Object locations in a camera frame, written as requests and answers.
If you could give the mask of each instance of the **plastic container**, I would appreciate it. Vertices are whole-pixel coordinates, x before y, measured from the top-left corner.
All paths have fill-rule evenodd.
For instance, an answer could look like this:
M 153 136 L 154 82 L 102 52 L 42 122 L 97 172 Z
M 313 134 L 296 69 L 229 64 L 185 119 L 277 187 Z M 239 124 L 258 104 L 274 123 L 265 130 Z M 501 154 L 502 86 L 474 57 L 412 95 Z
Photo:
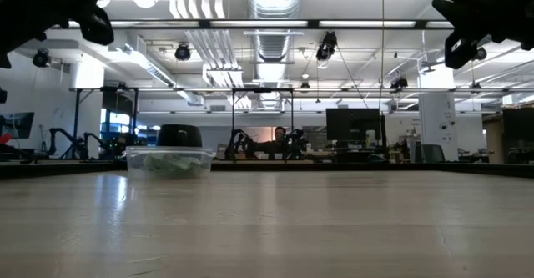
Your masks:
M 211 171 L 215 152 L 189 147 L 128 147 L 128 176 L 150 179 L 195 179 Z

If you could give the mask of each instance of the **ceiling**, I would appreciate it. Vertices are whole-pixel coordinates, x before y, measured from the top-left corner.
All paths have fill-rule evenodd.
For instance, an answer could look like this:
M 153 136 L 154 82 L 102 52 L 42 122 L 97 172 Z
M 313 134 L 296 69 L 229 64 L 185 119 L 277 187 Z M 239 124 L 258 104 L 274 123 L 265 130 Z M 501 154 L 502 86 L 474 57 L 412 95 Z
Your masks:
M 300 18 L 303 19 L 442 19 L 431 7 L 432 0 L 301 0 Z M 224 0 L 225 12 L 228 18 L 249 18 L 247 0 Z M 140 8 L 132 1 L 112 1 L 106 8 L 112 20 L 139 20 L 139 19 L 173 19 L 169 11 L 168 1 L 159 1 L 151 8 Z M 386 76 L 391 70 L 399 68 L 399 74 L 408 78 L 411 87 L 417 86 L 418 68 L 415 60 L 408 58 L 419 57 L 421 61 L 428 58 L 435 61 L 437 54 L 442 50 L 443 43 L 451 31 L 392 31 L 380 30 L 339 30 L 335 31 L 340 52 L 336 52 L 330 60 L 328 67 L 318 69 L 313 56 L 315 46 L 325 35 L 324 30 L 304 30 L 302 34 L 293 37 L 291 44 L 290 62 L 285 71 L 286 86 L 299 87 L 302 74 L 309 74 L 310 86 L 314 87 L 350 87 L 353 84 L 350 76 L 360 87 L 378 87 L 380 77 L 385 76 L 385 87 L 389 87 L 393 76 Z M 179 43 L 188 42 L 184 30 L 131 30 L 117 31 L 125 33 L 126 38 L 141 37 L 147 43 L 147 54 L 157 63 L 173 74 L 181 84 L 202 86 L 203 61 L 193 49 L 193 56 L 188 62 L 179 62 L 174 57 L 174 50 Z M 59 33 L 53 37 L 61 38 Z M 244 82 L 252 82 L 255 75 L 254 45 L 251 36 L 246 36 L 243 30 L 230 31 L 231 42 L 236 52 L 239 65 L 243 68 Z M 488 43 L 485 49 L 488 59 L 516 47 L 518 43 L 505 41 L 502 44 Z M 116 60 L 117 52 L 104 52 L 111 63 Z M 534 53 L 516 50 L 491 62 L 475 61 L 464 68 L 455 71 L 456 86 L 465 86 L 484 77 L 505 72 L 509 68 L 521 66 L 534 60 Z M 115 69 L 106 75 L 107 79 L 127 80 L 132 85 L 151 87 L 157 85 L 150 75 L 131 63 L 116 62 Z M 517 74 L 498 78 L 483 87 L 506 87 L 519 85 L 531 87 L 534 83 L 534 73 L 526 70 Z M 492 94 L 492 97 L 501 97 L 501 94 Z

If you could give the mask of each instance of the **pillar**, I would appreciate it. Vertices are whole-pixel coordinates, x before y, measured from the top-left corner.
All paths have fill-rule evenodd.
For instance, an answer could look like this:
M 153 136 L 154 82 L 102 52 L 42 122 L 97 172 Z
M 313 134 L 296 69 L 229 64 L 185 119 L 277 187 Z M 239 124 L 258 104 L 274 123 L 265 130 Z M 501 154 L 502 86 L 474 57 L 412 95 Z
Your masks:
M 421 88 L 454 88 L 452 69 L 437 66 L 431 73 L 421 73 Z M 446 161 L 458 160 L 456 107 L 453 93 L 427 93 L 419 97 L 421 143 L 436 144 L 443 148 Z
M 104 67 L 97 60 L 85 60 L 82 63 L 71 65 L 72 88 L 100 88 L 103 86 Z M 89 92 L 82 92 L 81 98 L 85 98 Z M 91 93 L 80 104 L 78 118 L 78 137 L 84 133 L 100 135 L 100 112 L 102 109 L 103 94 L 99 91 Z M 99 144 L 90 139 L 88 143 L 89 157 L 98 158 Z

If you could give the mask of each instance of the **computer monitor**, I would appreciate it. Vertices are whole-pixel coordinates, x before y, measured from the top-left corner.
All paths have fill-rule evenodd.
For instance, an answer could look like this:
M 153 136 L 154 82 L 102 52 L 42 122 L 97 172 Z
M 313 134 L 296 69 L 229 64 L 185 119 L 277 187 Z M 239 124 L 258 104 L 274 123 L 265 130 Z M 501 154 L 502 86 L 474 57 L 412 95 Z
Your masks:
M 0 114 L 0 135 L 10 133 L 14 139 L 29 139 L 34 115 L 34 112 Z
M 327 109 L 326 138 L 338 141 L 365 141 L 367 131 L 381 139 L 379 109 Z

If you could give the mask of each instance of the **ductwork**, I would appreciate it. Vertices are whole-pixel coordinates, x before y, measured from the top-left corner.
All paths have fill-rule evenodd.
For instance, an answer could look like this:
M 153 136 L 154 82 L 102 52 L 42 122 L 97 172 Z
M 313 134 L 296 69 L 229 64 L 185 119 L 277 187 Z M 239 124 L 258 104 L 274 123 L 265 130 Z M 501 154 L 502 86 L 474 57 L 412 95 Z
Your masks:
M 250 16 L 253 19 L 294 19 L 300 9 L 300 0 L 249 0 Z M 257 65 L 260 79 L 266 83 L 278 83 L 285 73 L 285 65 L 291 44 L 291 36 L 255 36 Z M 264 105 L 276 105 L 272 94 L 262 94 Z

